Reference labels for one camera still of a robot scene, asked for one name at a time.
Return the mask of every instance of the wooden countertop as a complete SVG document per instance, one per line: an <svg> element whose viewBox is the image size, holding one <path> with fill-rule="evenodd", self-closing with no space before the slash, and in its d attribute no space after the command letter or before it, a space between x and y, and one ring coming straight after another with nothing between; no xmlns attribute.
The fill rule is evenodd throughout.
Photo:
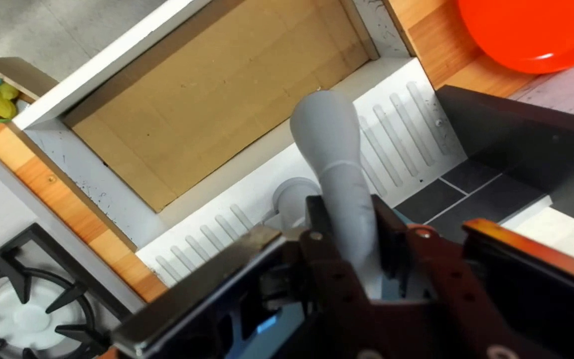
<svg viewBox="0 0 574 359"><path fill-rule="evenodd" d="M508 97L534 79L482 53L466 31L456 0L387 0L387 7L434 87L450 83Z"/></svg>
<svg viewBox="0 0 574 359"><path fill-rule="evenodd" d="M0 161L145 300L167 288L122 231L14 125L0 125Z"/></svg>

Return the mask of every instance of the gas stove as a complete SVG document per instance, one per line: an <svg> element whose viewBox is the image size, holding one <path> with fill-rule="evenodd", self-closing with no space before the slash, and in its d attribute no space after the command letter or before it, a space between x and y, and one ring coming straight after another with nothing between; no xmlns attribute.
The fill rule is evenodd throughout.
<svg viewBox="0 0 574 359"><path fill-rule="evenodd" d="M141 298L0 163L0 359L86 359Z"/></svg>

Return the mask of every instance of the orange bowl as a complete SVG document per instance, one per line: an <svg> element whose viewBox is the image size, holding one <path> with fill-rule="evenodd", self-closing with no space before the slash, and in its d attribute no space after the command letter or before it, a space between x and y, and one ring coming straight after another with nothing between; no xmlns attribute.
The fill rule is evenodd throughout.
<svg viewBox="0 0 574 359"><path fill-rule="evenodd" d="M526 73L574 65L574 0L458 0L472 39Z"/></svg>

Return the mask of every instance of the black stove grate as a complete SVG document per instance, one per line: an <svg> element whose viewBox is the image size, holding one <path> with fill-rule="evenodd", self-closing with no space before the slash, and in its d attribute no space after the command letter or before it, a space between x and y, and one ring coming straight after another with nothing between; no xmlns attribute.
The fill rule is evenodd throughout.
<svg viewBox="0 0 574 359"><path fill-rule="evenodd" d="M26 267L16 259L20 247L28 241L36 241L50 257L54 257L62 269L74 277L68 281L56 273L46 269ZM62 288L62 292L46 304L46 312L54 312L66 304L78 304L84 312L84 322L58 324L56 332L70 336L78 342L74 350L64 354L62 359L86 359L102 354L110 346L110 332L102 330L96 322L94 308L86 296L86 292L94 294L102 304L106 304L118 318L130 314L130 310L116 298L112 292L104 288L68 251L64 251L40 225L32 225L8 241L0 249L0 281L6 279L20 302L28 302L30 288L34 279L44 279ZM6 348L6 340L0 338L0 352ZM24 359L44 356L34 348L18 348Z"/></svg>

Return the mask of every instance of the wooden cutting board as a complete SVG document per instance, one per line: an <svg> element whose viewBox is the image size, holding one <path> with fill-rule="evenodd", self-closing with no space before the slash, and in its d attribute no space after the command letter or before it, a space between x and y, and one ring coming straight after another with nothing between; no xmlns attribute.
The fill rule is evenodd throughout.
<svg viewBox="0 0 574 359"><path fill-rule="evenodd" d="M211 0L66 123L159 211L367 59L343 0Z"/></svg>
<svg viewBox="0 0 574 359"><path fill-rule="evenodd" d="M122 231L12 125L0 125L0 161L145 300L167 288L134 253Z"/></svg>
<svg viewBox="0 0 574 359"><path fill-rule="evenodd" d="M534 79L482 53L466 31L456 0L387 0L387 7L434 87L450 83L508 97Z"/></svg>

